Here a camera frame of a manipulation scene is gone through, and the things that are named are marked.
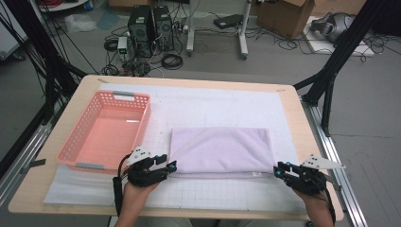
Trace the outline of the grey metal bracket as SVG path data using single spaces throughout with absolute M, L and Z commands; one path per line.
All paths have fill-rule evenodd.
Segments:
M 27 164 L 27 166 L 23 166 L 20 170 L 21 174 L 27 174 L 28 171 L 36 166 L 43 166 L 46 163 L 46 159 L 41 159 L 41 160 L 35 160 L 35 161 L 31 161 L 29 164 Z
M 341 191 L 341 186 L 337 183 L 337 181 L 329 175 L 325 175 L 325 179 L 330 182 L 331 184 L 333 184 L 334 190 L 336 191 Z

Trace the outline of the black computer tower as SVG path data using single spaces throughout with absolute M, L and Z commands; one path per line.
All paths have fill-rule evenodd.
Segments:
M 157 6 L 153 9 L 156 35 L 161 50 L 174 49 L 172 20 L 167 6 Z
M 154 24 L 149 5 L 135 5 L 128 21 L 128 29 L 135 55 L 138 57 L 151 56 L 151 42 L 154 40 Z

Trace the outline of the black metal frame strut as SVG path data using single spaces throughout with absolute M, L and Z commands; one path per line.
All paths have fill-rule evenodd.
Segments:
M 302 101 L 309 106 L 316 107 L 324 96 L 321 128 L 327 137 L 330 137 L 329 120 L 336 77 L 390 2 L 391 0 L 366 0 L 323 68 L 294 85 L 296 90 L 310 85 L 308 92 L 302 96 Z
M 62 96 L 71 98 L 77 90 L 78 82 L 74 79 L 74 75 L 83 79 L 87 76 L 87 73 L 78 69 L 61 56 L 29 0 L 3 0 L 3 2 L 41 57 L 40 61 L 36 61 L 29 54 L 29 48 L 24 44 L 17 31 L 6 19 L 0 17 L 0 22 L 5 26 L 6 30 L 28 54 L 37 74 L 45 80 L 43 110 L 44 120 L 48 121 L 55 114 L 54 108 L 59 98 Z

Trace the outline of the black flat box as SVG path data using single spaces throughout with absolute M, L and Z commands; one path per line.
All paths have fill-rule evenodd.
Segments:
M 243 16 L 240 14 L 233 14 L 214 20 L 214 25 L 220 29 L 225 29 L 232 26 L 239 25 L 243 20 Z

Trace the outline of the lilac printed towel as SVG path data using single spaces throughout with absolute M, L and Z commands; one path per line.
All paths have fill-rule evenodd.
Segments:
M 169 160 L 192 179 L 265 177 L 275 162 L 268 129 L 228 127 L 173 129 Z

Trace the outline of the person's left hand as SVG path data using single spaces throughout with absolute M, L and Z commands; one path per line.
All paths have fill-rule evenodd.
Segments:
M 132 183 L 126 183 L 120 218 L 131 221 L 137 219 L 145 207 L 149 194 L 157 186 L 157 183 L 147 187 L 138 187 Z

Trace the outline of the white power adapter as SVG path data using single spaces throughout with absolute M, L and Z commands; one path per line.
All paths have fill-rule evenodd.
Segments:
M 127 61 L 129 58 L 128 54 L 128 39 L 126 37 L 119 37 L 117 44 L 117 51 L 121 61 Z

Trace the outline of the pink perforated plastic basket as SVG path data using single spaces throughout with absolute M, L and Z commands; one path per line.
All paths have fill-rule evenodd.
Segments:
M 147 94 L 96 91 L 57 161 L 74 170 L 116 174 L 122 158 L 142 144 L 150 114 Z

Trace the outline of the white cabinet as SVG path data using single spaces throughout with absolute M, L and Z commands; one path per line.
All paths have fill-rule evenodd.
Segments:
M 27 39 L 25 32 L 4 3 L 4 0 L 0 0 L 0 61 L 6 60 L 20 47 L 20 44 L 9 31 L 10 29 L 24 41 Z

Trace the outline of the white metal stand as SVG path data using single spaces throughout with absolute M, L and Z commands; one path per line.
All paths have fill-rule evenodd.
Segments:
M 193 4 L 194 0 L 189 0 L 189 15 L 187 16 L 188 22 L 188 30 L 187 30 L 187 40 L 186 40 L 186 53 L 189 57 L 192 56 L 194 51 L 194 41 L 195 41 L 195 27 L 193 22 L 193 14 L 195 12 L 195 6 Z M 248 19 L 252 7 L 252 0 L 245 0 L 246 5 L 243 13 L 243 20 L 241 23 L 241 27 L 237 32 L 237 37 L 239 41 L 240 47 L 240 56 L 243 60 L 248 58 L 248 46 L 246 41 L 246 28 L 248 24 Z

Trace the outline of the aluminium rail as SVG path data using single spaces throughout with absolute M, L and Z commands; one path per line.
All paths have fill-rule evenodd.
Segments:
M 0 171 L 0 207 L 9 200 L 11 194 L 25 177 L 26 174 L 20 173 L 21 168 L 27 166 L 31 161 L 37 160 L 52 130 L 53 126 L 50 124 L 40 125 L 29 136 L 24 136 L 16 147 L 18 154 L 9 162 L 5 171 Z
M 305 101 L 300 99 L 304 108 L 309 125 L 315 135 L 315 140 L 318 143 L 320 154 L 323 158 L 341 164 L 340 157 L 335 147 L 331 136 L 326 136 L 321 126 L 322 114 L 318 107 L 310 106 Z M 336 191 L 340 199 L 340 208 L 345 215 L 345 219 L 352 227 L 368 227 L 366 218 L 358 204 L 357 197 L 348 180 L 344 168 L 336 168 L 328 171 L 329 176 L 332 176 L 341 186 L 341 191 Z

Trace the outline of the person's right hand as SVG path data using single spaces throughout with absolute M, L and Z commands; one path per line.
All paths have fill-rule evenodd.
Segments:
M 298 190 L 293 190 L 293 192 L 305 203 L 305 209 L 311 220 L 331 217 L 327 202 L 322 195 L 311 196 L 302 193 Z

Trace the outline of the grey rounded device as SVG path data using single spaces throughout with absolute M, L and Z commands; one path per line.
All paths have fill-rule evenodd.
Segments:
M 311 22 L 311 30 L 318 31 L 330 43 L 335 44 L 354 22 L 354 17 L 344 12 L 328 12 Z

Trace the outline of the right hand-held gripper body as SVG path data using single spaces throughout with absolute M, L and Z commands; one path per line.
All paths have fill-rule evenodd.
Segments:
M 345 165 L 311 154 L 298 167 L 299 174 L 286 171 L 284 183 L 307 195 L 317 195 L 326 189 L 326 174 L 322 169 L 345 168 Z

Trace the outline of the brown cardboard box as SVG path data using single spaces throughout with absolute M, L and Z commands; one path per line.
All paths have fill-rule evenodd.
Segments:
M 315 0 L 265 0 L 260 4 L 256 23 L 287 39 L 302 34 Z

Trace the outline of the clear plastic bag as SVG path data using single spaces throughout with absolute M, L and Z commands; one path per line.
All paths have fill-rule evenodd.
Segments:
M 72 14 L 64 18 L 69 33 L 89 32 L 96 29 L 96 23 L 89 15 Z

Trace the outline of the white foam mat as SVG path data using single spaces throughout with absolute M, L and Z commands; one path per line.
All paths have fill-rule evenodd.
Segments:
M 283 99 L 276 93 L 104 83 L 98 90 L 150 96 L 150 119 L 140 145 L 167 155 L 175 128 L 260 128 L 270 131 L 275 162 L 298 160 Z M 58 162 L 47 204 L 114 206 L 113 177 L 74 170 Z M 168 209 L 302 213 L 303 202 L 273 174 L 258 178 L 192 179 L 170 174 L 150 193 L 147 206 Z

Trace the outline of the white flat board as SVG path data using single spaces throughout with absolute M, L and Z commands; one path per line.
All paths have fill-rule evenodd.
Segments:
M 303 30 L 304 39 L 306 40 L 312 52 L 320 54 L 331 54 L 334 52 L 335 47 L 330 43 L 319 31 L 311 30 L 311 22 L 317 20 L 317 17 L 310 16 L 307 20 L 306 26 Z M 374 51 L 363 41 L 359 43 L 353 52 L 355 57 L 372 57 Z

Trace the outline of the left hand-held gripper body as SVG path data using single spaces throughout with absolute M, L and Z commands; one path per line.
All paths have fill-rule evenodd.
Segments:
M 128 168 L 128 180 L 135 186 L 147 187 L 155 183 L 164 181 L 167 178 L 165 168 L 151 170 L 154 163 L 150 151 L 146 151 L 139 146 L 133 150 L 126 161 Z

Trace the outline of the white round table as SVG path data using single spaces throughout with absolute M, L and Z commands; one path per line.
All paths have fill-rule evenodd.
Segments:
M 78 0 L 77 2 L 66 2 L 63 1 L 57 6 L 41 6 L 38 5 L 39 10 L 41 12 L 46 12 L 47 10 L 52 12 L 52 11 L 60 11 L 60 10 L 66 10 L 66 9 L 72 9 L 75 7 L 83 6 L 88 0 Z

